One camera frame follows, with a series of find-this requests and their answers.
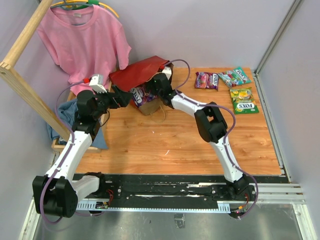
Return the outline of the red paper bag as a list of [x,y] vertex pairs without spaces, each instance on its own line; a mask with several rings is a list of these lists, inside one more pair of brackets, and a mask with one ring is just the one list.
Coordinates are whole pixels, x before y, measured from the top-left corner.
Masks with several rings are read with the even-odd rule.
[[[140,85],[147,87],[147,82],[151,80],[154,75],[160,74],[164,66],[170,67],[173,72],[174,65],[172,63],[166,65],[168,62],[168,60],[155,55],[130,64],[123,70],[117,70],[111,73],[109,79],[112,84],[118,86],[122,91],[130,92],[132,88]],[[132,99],[130,104],[145,116],[151,116],[161,108],[161,100],[159,97],[141,107],[137,107]]]

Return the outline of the purple candy packet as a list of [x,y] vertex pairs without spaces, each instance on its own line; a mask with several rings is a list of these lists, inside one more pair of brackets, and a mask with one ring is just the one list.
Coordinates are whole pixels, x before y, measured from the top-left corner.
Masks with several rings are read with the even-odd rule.
[[132,88],[130,92],[132,93],[132,100],[138,108],[157,98],[150,91],[147,92],[147,87],[144,84]]
[[196,72],[194,87],[196,89],[218,90],[219,75],[214,72]]

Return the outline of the teal candy packet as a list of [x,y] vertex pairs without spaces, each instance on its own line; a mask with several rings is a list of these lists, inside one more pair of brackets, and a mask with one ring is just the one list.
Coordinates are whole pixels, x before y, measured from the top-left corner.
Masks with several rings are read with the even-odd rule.
[[233,88],[252,82],[242,67],[236,67],[232,70],[220,72],[218,73],[218,76],[228,88]]

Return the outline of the green candy packet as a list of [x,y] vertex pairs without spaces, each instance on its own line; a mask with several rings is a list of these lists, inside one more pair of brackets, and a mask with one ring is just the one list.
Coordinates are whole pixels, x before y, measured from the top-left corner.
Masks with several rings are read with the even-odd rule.
[[230,89],[229,93],[235,115],[259,113],[251,87]]

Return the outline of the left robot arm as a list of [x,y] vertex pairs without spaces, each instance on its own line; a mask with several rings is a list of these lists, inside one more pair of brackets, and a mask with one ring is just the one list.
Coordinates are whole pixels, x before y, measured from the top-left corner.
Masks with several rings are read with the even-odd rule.
[[116,85],[111,88],[112,92],[83,90],[77,95],[77,112],[65,148],[46,174],[36,176],[32,182],[35,209],[42,217],[70,218],[85,197],[101,198],[108,192],[101,172],[88,172],[77,182],[72,180],[101,128],[101,116],[110,109],[127,107],[132,99],[131,92],[120,90]]

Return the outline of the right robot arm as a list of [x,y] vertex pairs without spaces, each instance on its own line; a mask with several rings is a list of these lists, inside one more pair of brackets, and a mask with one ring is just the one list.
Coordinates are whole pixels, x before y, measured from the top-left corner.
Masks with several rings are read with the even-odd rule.
[[164,73],[159,73],[149,80],[146,83],[146,90],[159,97],[165,106],[194,117],[200,137],[211,145],[223,168],[227,196],[232,200],[240,199],[249,182],[230,146],[228,134],[234,126],[228,128],[220,111],[226,108],[215,102],[196,101],[181,91],[174,90]]

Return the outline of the blue cloth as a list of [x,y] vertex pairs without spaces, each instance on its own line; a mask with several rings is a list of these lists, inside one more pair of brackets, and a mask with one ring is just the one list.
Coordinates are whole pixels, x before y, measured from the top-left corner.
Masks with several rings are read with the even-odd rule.
[[[61,103],[57,108],[57,113],[60,119],[68,126],[72,127],[75,122],[75,113],[78,110],[77,106],[77,99],[74,98],[70,101],[66,101]],[[47,124],[47,131],[48,135],[51,140],[58,139],[58,144],[65,146],[66,141],[63,140],[60,135],[50,126]],[[100,128],[98,131],[97,136],[95,137],[93,143],[91,144],[92,147],[107,150],[108,146],[104,137],[103,129]]]

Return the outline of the pink t-shirt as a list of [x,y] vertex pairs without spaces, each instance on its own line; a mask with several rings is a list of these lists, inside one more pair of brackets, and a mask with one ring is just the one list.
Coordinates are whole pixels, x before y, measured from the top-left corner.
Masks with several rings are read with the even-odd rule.
[[103,86],[111,86],[109,74],[129,64],[129,46],[124,28],[108,10],[88,6],[77,10],[49,8],[37,32],[54,63],[69,75],[75,94],[90,90],[79,81],[103,75]]

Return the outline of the yellow green hanger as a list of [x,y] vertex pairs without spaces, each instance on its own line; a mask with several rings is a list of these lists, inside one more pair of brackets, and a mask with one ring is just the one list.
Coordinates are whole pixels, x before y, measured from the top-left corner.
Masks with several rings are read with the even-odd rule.
[[106,3],[100,2],[99,0],[62,0],[54,3],[50,6],[51,9],[61,8],[63,10],[81,10],[88,7],[99,6],[109,12],[111,12],[116,18],[119,18],[119,14]]

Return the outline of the wooden clothes rack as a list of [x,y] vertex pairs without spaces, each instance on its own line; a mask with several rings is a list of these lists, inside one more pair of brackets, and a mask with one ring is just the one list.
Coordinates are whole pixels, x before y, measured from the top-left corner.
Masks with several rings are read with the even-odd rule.
[[[0,2],[0,58],[3,60],[38,7],[36,0]],[[69,76],[57,66],[34,33],[14,69],[53,109]],[[46,122],[4,81],[0,81],[0,152],[28,155],[51,151]]]

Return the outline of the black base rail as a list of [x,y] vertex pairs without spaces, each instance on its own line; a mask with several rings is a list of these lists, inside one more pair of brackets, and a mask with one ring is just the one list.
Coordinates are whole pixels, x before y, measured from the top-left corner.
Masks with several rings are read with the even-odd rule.
[[252,204],[303,204],[301,187],[280,176],[227,183],[219,175],[85,173],[71,179],[36,176],[37,213],[70,218],[111,211],[226,213],[237,218]]

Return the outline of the aluminium frame post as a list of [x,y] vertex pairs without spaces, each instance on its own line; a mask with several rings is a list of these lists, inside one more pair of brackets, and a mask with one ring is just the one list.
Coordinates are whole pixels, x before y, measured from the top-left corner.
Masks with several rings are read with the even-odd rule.
[[263,54],[260,62],[258,63],[256,69],[254,70],[255,75],[259,75],[260,72],[265,67],[267,61],[269,60],[270,56],[272,55],[273,51],[276,49],[278,43],[280,42],[282,36],[284,35],[286,29],[292,22],[294,16],[298,12],[301,5],[304,3],[304,0],[294,0],[288,9],[287,13],[285,14],[280,26],[278,27],[277,31],[275,32],[270,44],[268,45],[265,53]]

